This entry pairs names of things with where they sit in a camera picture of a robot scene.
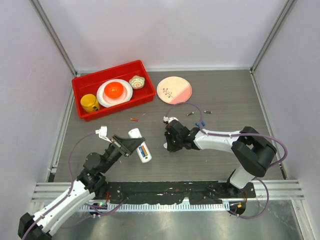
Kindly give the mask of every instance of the gray floor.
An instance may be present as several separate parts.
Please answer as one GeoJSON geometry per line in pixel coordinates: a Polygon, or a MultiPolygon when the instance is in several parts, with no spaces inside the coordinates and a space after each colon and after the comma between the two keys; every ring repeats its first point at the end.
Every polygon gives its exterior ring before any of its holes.
{"type": "MultiPolygon", "coordinates": [[[[248,70],[150,72],[149,76],[155,88],[162,79],[169,76],[188,80],[193,91],[189,101],[203,110],[212,111],[212,114],[204,115],[204,122],[209,130],[237,131],[244,126],[251,126],[260,133],[268,134],[248,70]]],[[[73,106],[54,181],[70,182],[67,161],[71,148],[82,136],[105,125],[108,126],[108,136],[117,134],[128,137],[129,130],[139,128],[153,157],[145,164],[140,162],[136,153],[129,158],[121,158],[106,173],[109,181],[226,180],[239,166],[238,160],[232,154],[215,150],[185,149],[169,153],[163,148],[163,116],[169,107],[169,104],[155,96],[154,100],[147,104],[85,122],[78,118],[73,106]],[[130,118],[137,118],[139,121],[131,121],[130,118]]],[[[193,128],[199,120],[199,114],[191,106],[178,106],[170,116],[177,117],[189,128],[193,128]],[[186,113],[191,111],[195,114],[186,116],[186,113]]],[[[102,154],[107,146],[108,143],[98,136],[82,141],[71,157],[73,175],[77,176],[81,172],[89,153],[102,154]]],[[[264,179],[282,179],[280,169],[269,169],[264,179]]]]}
{"type": "MultiPolygon", "coordinates": [[[[248,202],[245,215],[261,212],[265,202],[248,202]]],[[[88,213],[76,213],[63,227],[88,213]]],[[[291,201],[271,201],[255,220],[240,219],[226,211],[116,213],[60,228],[54,240],[302,240],[291,201]]]]}

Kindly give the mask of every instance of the orange lid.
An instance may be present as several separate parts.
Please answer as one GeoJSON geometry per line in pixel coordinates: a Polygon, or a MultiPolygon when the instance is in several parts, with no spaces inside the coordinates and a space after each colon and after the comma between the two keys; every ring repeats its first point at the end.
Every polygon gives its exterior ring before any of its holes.
{"type": "Polygon", "coordinates": [[[117,81],[110,82],[104,87],[104,94],[112,99],[120,97],[123,92],[124,86],[117,81]]]}

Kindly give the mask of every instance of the yellow cup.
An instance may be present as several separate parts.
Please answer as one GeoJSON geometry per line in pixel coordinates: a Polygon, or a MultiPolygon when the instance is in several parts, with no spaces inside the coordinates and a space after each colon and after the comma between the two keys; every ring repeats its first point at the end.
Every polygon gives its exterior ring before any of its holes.
{"type": "Polygon", "coordinates": [[[100,109],[98,99],[93,94],[86,94],[80,100],[81,106],[87,113],[92,113],[100,109]]]}

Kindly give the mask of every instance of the red plastic container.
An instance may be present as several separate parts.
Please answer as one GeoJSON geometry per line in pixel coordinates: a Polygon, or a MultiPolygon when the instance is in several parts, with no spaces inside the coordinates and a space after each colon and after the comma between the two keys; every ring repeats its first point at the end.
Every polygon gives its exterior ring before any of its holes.
{"type": "Polygon", "coordinates": [[[72,80],[72,88],[78,116],[86,121],[91,121],[140,104],[151,102],[156,95],[156,90],[140,60],[74,78],[72,80]],[[80,104],[81,98],[86,94],[93,94],[96,96],[98,88],[105,81],[111,79],[123,79],[129,82],[129,80],[135,75],[144,77],[145,82],[142,88],[133,90],[133,95],[130,101],[111,107],[104,107],[100,105],[100,110],[91,113],[87,113],[82,108],[80,104]]]}

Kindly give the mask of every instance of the white plate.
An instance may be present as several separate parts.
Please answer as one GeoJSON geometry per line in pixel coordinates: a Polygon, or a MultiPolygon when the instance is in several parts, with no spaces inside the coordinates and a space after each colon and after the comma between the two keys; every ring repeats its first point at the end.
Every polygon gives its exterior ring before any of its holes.
{"type": "Polygon", "coordinates": [[[96,98],[98,99],[99,104],[101,104],[105,108],[109,108],[118,104],[128,102],[132,98],[133,92],[134,91],[131,85],[127,81],[122,79],[112,79],[106,81],[99,87],[98,91],[96,92],[96,98]],[[123,94],[120,97],[117,97],[116,99],[107,97],[104,93],[106,85],[112,82],[121,83],[124,87],[123,94]]]}

